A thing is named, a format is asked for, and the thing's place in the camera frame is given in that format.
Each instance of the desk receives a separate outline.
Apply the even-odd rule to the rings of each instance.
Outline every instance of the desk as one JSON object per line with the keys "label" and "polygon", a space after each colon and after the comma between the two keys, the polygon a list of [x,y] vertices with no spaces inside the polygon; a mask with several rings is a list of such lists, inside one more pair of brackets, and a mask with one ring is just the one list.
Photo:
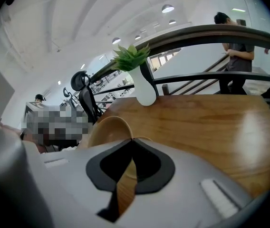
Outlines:
{"label": "desk", "polygon": [[125,119],[134,137],[204,158],[253,197],[270,189],[270,109],[260,96],[166,95],[151,106],[120,98],[98,121],[109,116]]}

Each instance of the ceiling light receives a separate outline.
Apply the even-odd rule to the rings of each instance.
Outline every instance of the ceiling light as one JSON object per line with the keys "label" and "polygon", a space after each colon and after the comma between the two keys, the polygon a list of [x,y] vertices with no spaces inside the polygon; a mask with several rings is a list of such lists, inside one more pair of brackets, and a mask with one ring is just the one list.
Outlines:
{"label": "ceiling light", "polygon": [[173,20],[173,19],[169,21],[169,25],[172,25],[172,24],[175,24],[175,23],[176,23],[176,21]]}
{"label": "ceiling light", "polygon": [[238,12],[246,12],[245,10],[241,10],[241,9],[232,9],[234,11],[238,11]]}
{"label": "ceiling light", "polygon": [[171,12],[174,9],[174,7],[170,4],[164,4],[162,7],[162,12],[163,13],[168,13]]}
{"label": "ceiling light", "polygon": [[118,38],[118,37],[115,37],[115,38],[112,40],[112,43],[113,43],[113,45],[114,45],[114,44],[118,43],[119,41],[121,41],[121,39]]}

